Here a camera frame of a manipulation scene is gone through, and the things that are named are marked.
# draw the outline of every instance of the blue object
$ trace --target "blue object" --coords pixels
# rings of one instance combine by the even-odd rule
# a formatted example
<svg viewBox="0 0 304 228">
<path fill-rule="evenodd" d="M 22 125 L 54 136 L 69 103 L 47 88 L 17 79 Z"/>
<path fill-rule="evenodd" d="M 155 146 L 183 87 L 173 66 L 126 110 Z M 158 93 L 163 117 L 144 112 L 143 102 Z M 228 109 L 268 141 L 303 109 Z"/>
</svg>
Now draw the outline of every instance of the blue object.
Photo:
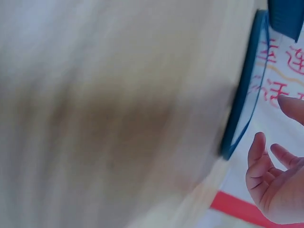
<svg viewBox="0 0 304 228">
<path fill-rule="evenodd" d="M 268 10 L 270 26 L 297 42 L 304 22 L 304 0 L 268 0 Z"/>
<path fill-rule="evenodd" d="M 257 104 L 269 52 L 268 27 L 268 12 L 258 10 L 253 21 L 241 78 L 220 145 L 219 151 L 225 160 L 229 160 L 240 142 Z M 266 58 L 259 59 L 259 65 L 256 65 L 257 54 L 262 50 L 267 50 Z M 257 89 L 250 92 L 248 89 L 251 83 L 255 83 Z"/>
</svg>

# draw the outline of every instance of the finger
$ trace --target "finger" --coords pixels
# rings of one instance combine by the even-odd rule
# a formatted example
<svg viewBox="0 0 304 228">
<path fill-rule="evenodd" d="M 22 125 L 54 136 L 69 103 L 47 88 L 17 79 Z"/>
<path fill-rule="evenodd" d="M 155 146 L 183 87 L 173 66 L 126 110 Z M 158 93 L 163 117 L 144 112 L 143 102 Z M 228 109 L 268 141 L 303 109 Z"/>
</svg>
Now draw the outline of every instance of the finger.
<svg viewBox="0 0 304 228">
<path fill-rule="evenodd" d="M 246 186 L 253 199 L 259 205 L 264 193 L 269 185 L 264 180 L 264 176 L 270 166 L 270 159 L 263 156 L 258 162 L 248 168 L 246 173 Z"/>
<path fill-rule="evenodd" d="M 264 150 L 262 156 L 268 156 L 268 157 L 269 157 L 267 148 L 265 148 L 265 150 Z M 274 168 L 274 167 L 275 167 L 275 166 L 274 166 L 274 164 L 272 163 L 272 161 L 271 161 L 271 159 L 270 159 L 270 168 Z"/>
<path fill-rule="evenodd" d="M 270 169 L 268 170 L 268 172 L 270 172 L 274 177 L 278 177 L 278 176 L 280 176 L 283 173 L 282 170 L 279 170 L 276 167 L 270 167 Z"/>
<path fill-rule="evenodd" d="M 304 101 L 283 95 L 277 101 L 285 115 L 304 125 Z"/>
<path fill-rule="evenodd" d="M 265 135 L 262 132 L 256 133 L 255 138 L 248 152 L 248 167 L 259 160 L 265 152 Z"/>
<path fill-rule="evenodd" d="M 288 169 L 296 166 L 300 161 L 299 157 L 294 156 L 279 144 L 271 145 L 270 149 L 274 156 Z"/>
</svg>

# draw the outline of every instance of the orange line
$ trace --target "orange line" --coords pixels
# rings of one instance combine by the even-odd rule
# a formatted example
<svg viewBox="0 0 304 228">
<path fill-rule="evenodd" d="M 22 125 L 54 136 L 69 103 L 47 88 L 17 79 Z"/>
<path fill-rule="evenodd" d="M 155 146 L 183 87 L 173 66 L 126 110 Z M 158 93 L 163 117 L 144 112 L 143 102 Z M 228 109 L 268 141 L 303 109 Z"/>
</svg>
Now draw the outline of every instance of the orange line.
<svg viewBox="0 0 304 228">
<path fill-rule="evenodd" d="M 256 63 L 256 65 L 262 66 L 262 67 L 265 66 L 264 63 Z M 276 68 L 275 66 L 273 66 L 273 65 L 267 65 L 266 68 L 272 69 L 272 70 L 276 71 L 277 74 L 280 75 L 280 76 L 281 76 L 282 78 L 284 78 L 285 80 L 290 81 L 290 82 L 296 82 L 296 83 L 298 83 L 298 84 L 300 84 L 301 86 L 304 87 L 304 83 L 303 83 L 301 80 L 299 80 L 299 79 L 297 79 L 297 78 L 290 78 L 290 77 L 287 77 L 286 75 L 284 75 L 284 74 L 283 74 L 278 68 Z"/>
<path fill-rule="evenodd" d="M 217 193 L 210 207 L 265 228 L 304 228 L 304 223 L 290 225 L 278 225 L 273 223 L 265 218 L 255 205 L 231 196 L 223 191 Z"/>
</svg>

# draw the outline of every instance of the white surface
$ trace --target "white surface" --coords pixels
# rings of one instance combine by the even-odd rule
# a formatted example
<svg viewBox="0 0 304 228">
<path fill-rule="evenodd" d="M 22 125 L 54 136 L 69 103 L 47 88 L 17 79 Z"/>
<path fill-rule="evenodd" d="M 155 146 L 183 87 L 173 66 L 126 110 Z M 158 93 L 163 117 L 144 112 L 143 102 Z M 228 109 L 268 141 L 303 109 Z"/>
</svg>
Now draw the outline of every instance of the white surface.
<svg viewBox="0 0 304 228">
<path fill-rule="evenodd" d="M 275 54 L 275 58 L 270 58 L 276 62 L 268 62 L 268 65 L 276 67 L 284 74 L 284 76 L 291 80 L 298 79 L 299 82 L 302 82 L 304 85 L 304 75 L 296 73 L 290 68 L 288 65 L 289 56 L 286 53 L 286 51 L 291 51 L 290 46 L 296 49 L 304 48 L 304 34 L 300 37 L 297 44 L 295 44 L 291 39 L 274 31 L 270 31 L 270 37 L 275 39 L 271 44 L 279 47 L 270 48 L 270 53 L 271 51 L 274 51 Z M 297 56 L 301 57 L 302 55 L 303 53 L 299 52 Z M 291 62 L 298 61 L 299 59 L 295 58 L 292 59 Z M 253 202 L 246 189 L 245 173 L 247 170 L 247 152 L 255 133 L 259 131 L 264 132 L 266 135 L 266 145 L 269 152 L 269 148 L 273 143 L 279 143 L 297 156 L 304 155 L 303 127 L 294 120 L 286 117 L 279 108 L 273 106 L 277 105 L 276 99 L 272 99 L 272 101 L 270 99 L 270 96 L 277 94 L 275 91 L 271 91 L 270 89 L 277 90 L 280 87 L 280 85 L 275 85 L 273 82 L 287 84 L 287 86 L 284 86 L 283 91 L 289 93 L 289 96 L 299 98 L 298 93 L 304 93 L 304 86 L 291 80 L 284 79 L 273 69 L 267 68 L 263 81 L 263 87 L 268 92 L 266 95 L 267 101 L 264 97 L 264 91 L 261 91 L 253 119 L 231 157 L 231 168 L 226 181 L 222 185 L 223 191 L 245 201 Z M 274 165 L 284 170 L 285 168 L 283 165 L 278 162 L 273 154 L 271 152 L 269 154 Z"/>
</svg>

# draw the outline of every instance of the red chinese character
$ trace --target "red chinese character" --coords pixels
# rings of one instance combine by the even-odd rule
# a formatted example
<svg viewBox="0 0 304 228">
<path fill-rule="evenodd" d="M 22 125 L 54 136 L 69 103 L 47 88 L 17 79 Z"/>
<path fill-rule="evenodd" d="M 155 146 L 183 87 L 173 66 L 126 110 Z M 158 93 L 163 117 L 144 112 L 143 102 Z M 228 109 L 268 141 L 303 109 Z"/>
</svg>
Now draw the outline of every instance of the red chinese character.
<svg viewBox="0 0 304 228">
<path fill-rule="evenodd" d="M 260 75 L 254 75 L 252 77 L 247 94 L 250 94 L 252 91 L 256 91 L 259 88 L 259 84 L 261 84 L 261 78 L 262 76 Z"/>
<path fill-rule="evenodd" d="M 298 93 L 298 95 L 299 95 L 299 99 L 300 99 L 300 100 L 303 100 L 304 94 L 303 94 L 303 93 Z"/>
<path fill-rule="evenodd" d="M 263 87 L 261 88 L 261 91 L 263 91 L 263 93 L 264 93 L 264 100 L 267 101 L 267 95 L 268 95 L 267 89 L 263 86 Z"/>
<path fill-rule="evenodd" d="M 286 51 L 286 53 L 289 55 L 289 60 L 288 60 L 288 66 L 290 69 L 293 71 L 304 75 L 304 52 L 302 49 L 296 49 L 293 48 L 292 46 L 289 47 L 291 51 Z"/>
<path fill-rule="evenodd" d="M 276 50 L 279 48 L 278 45 L 273 45 L 272 43 L 275 42 L 275 39 L 270 39 L 270 45 L 269 45 L 269 53 L 268 53 L 268 61 L 276 63 Z M 267 42 L 261 41 L 262 44 L 265 45 L 265 49 L 259 52 L 257 55 L 258 58 L 261 59 L 267 59 Z"/>
<path fill-rule="evenodd" d="M 276 105 L 276 104 L 274 103 L 273 100 L 274 100 L 274 99 L 277 100 L 277 98 L 278 98 L 279 95 L 281 95 L 281 94 L 282 94 L 282 95 L 289 95 L 289 93 L 283 92 L 283 91 L 282 91 L 282 90 L 283 90 L 283 87 L 287 87 L 287 84 L 280 83 L 280 82 L 273 82 L 272 84 L 273 84 L 273 85 L 279 86 L 279 88 L 277 88 L 277 89 L 270 88 L 270 91 L 275 92 L 275 95 L 271 95 L 271 96 L 270 96 L 270 104 L 271 104 L 272 106 L 278 108 L 278 105 Z"/>
<path fill-rule="evenodd" d="M 266 80 L 266 82 L 269 85 L 271 85 L 271 83 L 272 83 L 269 78 Z M 262 86 L 262 87 L 259 86 L 256 89 L 258 90 L 259 88 L 261 88 L 261 92 L 263 92 L 264 100 L 268 101 L 268 90 L 266 89 L 266 87 L 265 86 Z"/>
</svg>

